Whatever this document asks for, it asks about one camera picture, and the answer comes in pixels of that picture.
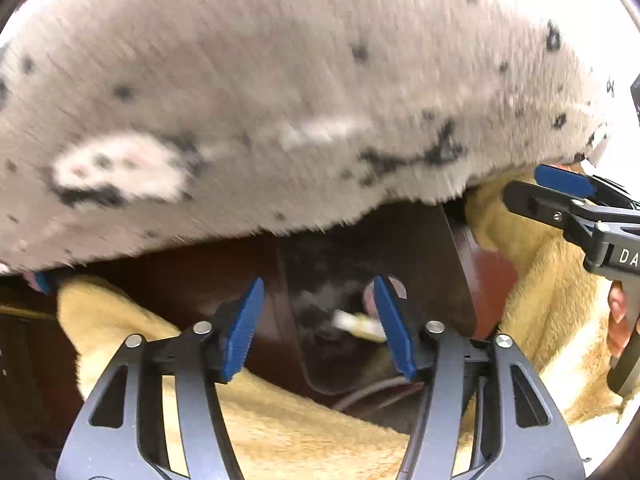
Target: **blue gripper pad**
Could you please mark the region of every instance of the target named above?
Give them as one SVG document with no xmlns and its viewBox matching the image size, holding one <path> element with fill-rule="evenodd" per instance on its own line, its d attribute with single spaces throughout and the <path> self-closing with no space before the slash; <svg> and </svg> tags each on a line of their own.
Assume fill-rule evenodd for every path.
<svg viewBox="0 0 640 480">
<path fill-rule="evenodd" d="M 226 381 L 237 374 L 244 366 L 249 346 L 254 338 L 255 324 L 264 303 L 264 283 L 255 280 L 249 292 L 242 298 L 238 317 L 229 330 L 225 346 L 225 361 L 222 365 L 222 377 Z"/>
<path fill-rule="evenodd" d="M 534 177 L 539 186 L 555 189 L 576 198 L 588 198 L 596 193 L 595 186 L 585 176 L 553 166 L 538 166 Z"/>
<path fill-rule="evenodd" d="M 396 369 L 407 380 L 412 381 L 417 373 L 414 362 L 414 350 L 411 336 L 402 322 L 402 317 L 396 308 L 393 289 L 389 289 L 387 282 L 381 276 L 373 281 L 373 298 L 376 302 L 378 317 L 385 330 L 386 342 L 389 345 L 391 357 Z"/>
</svg>

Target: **human hand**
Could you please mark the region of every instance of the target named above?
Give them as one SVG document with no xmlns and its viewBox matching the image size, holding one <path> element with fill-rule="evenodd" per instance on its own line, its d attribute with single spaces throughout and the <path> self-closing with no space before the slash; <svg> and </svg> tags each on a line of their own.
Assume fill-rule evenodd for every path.
<svg viewBox="0 0 640 480">
<path fill-rule="evenodd" d="M 613 282 L 609 291 L 609 333 L 607 334 L 607 346 L 615 357 L 620 357 L 622 351 L 629 343 L 631 329 L 626 322 L 626 294 L 622 283 Z M 640 320 L 636 324 L 636 330 L 640 333 Z"/>
</svg>

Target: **black handle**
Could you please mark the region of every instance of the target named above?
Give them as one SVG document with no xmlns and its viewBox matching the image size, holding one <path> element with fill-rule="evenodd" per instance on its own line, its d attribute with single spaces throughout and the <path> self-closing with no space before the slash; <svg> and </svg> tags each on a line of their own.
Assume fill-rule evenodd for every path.
<svg viewBox="0 0 640 480">
<path fill-rule="evenodd" d="M 614 393 L 625 397 L 638 384 L 640 378 L 640 335 L 636 330 L 640 310 L 640 280 L 628 280 L 623 284 L 626 295 L 626 318 L 631 320 L 631 339 L 618 362 L 612 363 L 607 384 Z"/>
</svg>

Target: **metal screw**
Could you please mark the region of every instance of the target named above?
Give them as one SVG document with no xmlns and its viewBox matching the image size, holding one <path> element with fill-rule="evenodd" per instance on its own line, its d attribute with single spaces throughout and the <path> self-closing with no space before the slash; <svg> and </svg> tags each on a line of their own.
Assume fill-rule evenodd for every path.
<svg viewBox="0 0 640 480">
<path fill-rule="evenodd" d="M 495 337 L 495 343 L 500 347 L 500 348 L 511 348 L 513 346 L 513 339 L 511 339 L 508 335 L 506 334 L 498 334 Z"/>
<path fill-rule="evenodd" d="M 142 344 L 142 336 L 140 334 L 132 334 L 125 339 L 124 344 L 129 348 L 136 348 Z"/>
<path fill-rule="evenodd" d="M 432 334 L 441 334 L 444 332 L 444 323 L 432 320 L 427 323 L 427 330 Z"/>
<path fill-rule="evenodd" d="M 208 334 L 211 332 L 211 323 L 209 321 L 199 321 L 193 325 L 193 331 L 196 334 Z"/>
</svg>

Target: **gray cable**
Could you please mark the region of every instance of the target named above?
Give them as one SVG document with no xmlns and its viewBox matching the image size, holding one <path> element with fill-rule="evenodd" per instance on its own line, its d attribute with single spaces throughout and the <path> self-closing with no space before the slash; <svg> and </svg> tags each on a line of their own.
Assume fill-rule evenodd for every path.
<svg viewBox="0 0 640 480">
<path fill-rule="evenodd" d="M 372 394 L 376 394 L 388 388 L 393 388 L 394 386 L 403 386 L 404 384 L 411 384 L 406 378 L 404 378 L 404 376 L 384 379 L 382 381 L 378 381 L 377 383 L 370 384 L 369 386 L 365 386 L 364 388 L 351 392 L 349 395 L 341 398 L 338 402 L 336 402 L 332 406 L 332 408 L 338 412 L 343 412 L 348 407 L 352 406 L 359 400 L 364 399 L 365 397 L 369 397 Z"/>
</svg>

